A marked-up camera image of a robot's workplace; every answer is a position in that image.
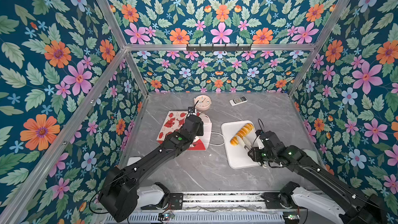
light blue flower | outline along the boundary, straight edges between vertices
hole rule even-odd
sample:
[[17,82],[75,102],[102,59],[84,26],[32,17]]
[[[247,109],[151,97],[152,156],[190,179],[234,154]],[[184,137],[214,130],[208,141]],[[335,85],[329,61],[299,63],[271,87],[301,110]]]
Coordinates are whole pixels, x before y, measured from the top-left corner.
[[48,27],[46,26],[46,22],[37,21],[37,23],[39,24],[39,26],[37,26],[39,29],[45,30],[45,29],[48,28]]
[[15,104],[15,102],[19,103],[20,101],[18,99],[20,99],[21,96],[17,96],[15,93],[12,94],[11,96],[8,96],[7,99],[11,100],[11,104]]
[[72,159],[69,160],[69,162],[66,163],[67,169],[71,169],[73,164],[74,164],[73,160]]
[[46,113],[46,115],[48,115],[49,112],[52,112],[51,105],[42,105],[42,107],[44,108],[44,110],[42,110],[41,113]]
[[35,30],[30,30],[28,27],[25,28],[27,31],[25,32],[25,34],[29,35],[30,38],[35,37]]
[[14,150],[14,153],[18,153],[18,150],[23,150],[23,142],[19,143],[17,140],[15,140],[14,144],[14,146],[10,147],[10,150]]
[[69,217],[72,216],[72,209],[68,209],[66,215],[64,215],[64,218],[69,219]]
[[46,91],[48,95],[51,95],[52,93],[54,93],[54,87],[51,87],[49,85],[47,88],[44,88],[44,91]]

marble surface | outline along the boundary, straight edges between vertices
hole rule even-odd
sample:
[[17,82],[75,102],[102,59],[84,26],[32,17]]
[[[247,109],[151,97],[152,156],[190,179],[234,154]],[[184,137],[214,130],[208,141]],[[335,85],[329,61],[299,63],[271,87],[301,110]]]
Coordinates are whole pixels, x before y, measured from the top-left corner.
[[[193,105],[200,93],[151,94],[142,123],[132,144],[131,157],[143,157],[159,143],[157,135],[170,110],[184,110]],[[266,130],[275,132],[286,145],[313,150],[308,135],[296,110],[285,93],[208,93],[212,105],[204,113],[212,121],[212,132],[221,133],[225,122],[250,120],[259,129],[260,118]],[[230,99],[245,96],[248,102],[232,107]],[[212,134],[211,143],[223,139]],[[307,189],[317,189],[311,182],[287,168],[264,169],[249,167],[233,169],[229,166],[224,146],[210,146],[206,151],[185,151],[177,158],[159,167],[141,186],[163,183],[171,191],[250,191],[280,190],[289,181]]]

teal wallpaper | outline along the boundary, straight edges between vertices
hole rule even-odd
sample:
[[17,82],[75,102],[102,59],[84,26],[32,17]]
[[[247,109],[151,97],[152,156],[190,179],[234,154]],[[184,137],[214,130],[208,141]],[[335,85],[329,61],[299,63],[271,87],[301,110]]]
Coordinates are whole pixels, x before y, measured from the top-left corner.
[[398,0],[351,0],[295,93],[330,172],[398,211]]
[[[0,3],[3,211],[118,46],[95,0]],[[106,171],[118,163],[141,99],[123,60],[20,223],[89,223],[87,199],[101,186]]]

orange flower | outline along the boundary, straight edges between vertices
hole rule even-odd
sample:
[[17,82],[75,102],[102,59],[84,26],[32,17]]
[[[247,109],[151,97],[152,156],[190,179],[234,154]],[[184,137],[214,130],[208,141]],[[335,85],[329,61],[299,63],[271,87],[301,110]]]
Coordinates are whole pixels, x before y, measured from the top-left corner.
[[335,40],[328,46],[328,50],[326,51],[326,60],[328,62],[334,63],[336,60],[340,59],[341,52],[343,52],[343,47],[341,46],[343,43],[340,40]]
[[122,14],[124,14],[124,18],[130,22],[138,22],[138,18],[140,18],[140,15],[138,15],[136,8],[132,8],[131,5],[123,5]]
[[395,59],[398,59],[398,41],[393,40],[392,42],[388,41],[383,43],[383,47],[380,47],[378,55],[376,56],[376,60],[380,60],[381,64],[392,64]]
[[150,84],[152,85],[152,87],[154,88],[161,88],[162,87],[162,83],[158,80],[152,80],[150,82]]
[[398,140],[398,122],[392,122],[391,129],[393,131],[397,131],[397,132],[394,132],[394,137]]
[[236,13],[241,12],[242,11],[242,7],[240,5],[236,5],[235,8],[234,8],[234,11]]
[[187,35],[186,30],[176,28],[176,30],[172,30],[170,34],[170,41],[172,41],[173,44],[188,44],[189,36]]
[[297,111],[300,112],[300,105],[297,102],[295,102],[295,107],[296,107]]
[[329,166],[328,164],[327,164],[325,167],[326,167],[326,170],[327,170],[330,174],[334,175],[333,169],[331,169],[330,166]]
[[116,133],[118,135],[122,135],[125,127],[126,127],[126,122],[124,121],[124,119],[119,119],[116,125]]
[[224,22],[228,18],[229,10],[227,9],[226,5],[220,5],[216,10],[216,14],[216,18],[220,20],[220,22]]
[[54,67],[58,66],[59,68],[63,68],[65,65],[69,64],[68,61],[72,60],[69,48],[65,47],[65,43],[61,41],[51,41],[51,46],[46,45],[44,50],[46,51],[44,57],[50,60],[50,64]]
[[317,119],[315,120],[314,127],[315,127],[315,129],[316,129],[318,132],[321,132],[321,131],[323,131],[323,130],[325,129],[325,123],[323,122],[322,119],[317,118]]
[[214,86],[220,88],[222,87],[222,83],[223,83],[222,80],[216,80],[216,82],[214,82]]
[[108,40],[102,40],[99,50],[102,52],[102,58],[106,62],[111,62],[115,56],[115,51],[113,50],[113,45]]
[[210,5],[205,7],[205,12],[207,12],[207,13],[211,12],[211,6]]
[[314,22],[316,19],[321,17],[321,14],[324,12],[323,4],[319,5],[316,4],[314,7],[311,7],[307,14],[305,15],[307,17],[308,22]]
[[86,206],[87,206],[87,202],[83,202],[82,205],[80,205],[80,207],[79,207],[79,211],[80,211],[80,212],[81,212],[81,211],[84,211],[84,209],[86,208]]
[[50,116],[47,119],[47,115],[38,114],[36,115],[36,121],[32,118],[28,119],[24,124],[28,130],[23,130],[21,135],[21,141],[28,141],[25,144],[29,150],[36,149],[39,146],[39,151],[45,150],[49,147],[49,143],[52,144],[54,139],[57,137],[55,134],[59,133],[59,124],[55,124],[57,120]]
[[280,80],[280,81],[277,81],[276,84],[275,84],[275,86],[276,86],[276,87],[279,87],[279,88],[282,88],[282,87],[285,87],[286,84],[287,84],[287,80],[282,79],[282,80]]
[[138,103],[138,108],[137,108],[137,109],[138,109],[138,110],[137,110],[138,112],[141,111],[141,107],[142,107],[142,101]]
[[269,44],[272,40],[273,36],[272,30],[268,30],[268,28],[263,28],[263,30],[257,30],[256,34],[253,36],[254,44]]

aluminum frame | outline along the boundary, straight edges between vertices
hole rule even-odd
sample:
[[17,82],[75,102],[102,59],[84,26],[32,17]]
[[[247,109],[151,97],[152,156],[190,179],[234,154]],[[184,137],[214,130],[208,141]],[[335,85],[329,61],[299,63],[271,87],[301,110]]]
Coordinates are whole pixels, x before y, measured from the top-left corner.
[[124,49],[119,51],[112,62],[107,66],[101,77],[86,95],[83,102],[70,117],[65,127],[55,138],[52,145],[50,145],[35,168],[29,173],[29,176],[23,182],[23,185],[13,197],[10,204],[3,210],[0,215],[0,223],[14,224],[19,220],[26,206],[36,195],[41,183],[48,177],[52,166],[57,163],[66,145],[72,139],[80,124],[84,121],[87,113],[93,106],[93,101],[101,94],[125,55],[126,51]]
[[304,79],[305,74],[307,73],[308,69],[311,67],[314,59],[318,55],[319,51],[321,50],[323,44],[326,42],[328,39],[331,31],[333,30],[334,26],[336,23],[339,21],[341,15],[343,14],[343,11],[346,9],[348,3],[351,0],[339,0],[336,3],[336,8],[330,15],[330,18],[327,20],[325,26],[323,27],[321,33],[319,34],[318,38],[316,39],[315,42],[315,50],[312,51],[307,59],[305,60],[304,64],[302,65],[300,72],[297,74],[295,78],[295,82],[293,83],[293,86],[289,89],[289,96],[293,98],[293,94],[296,92],[297,87],[300,85],[301,81]]

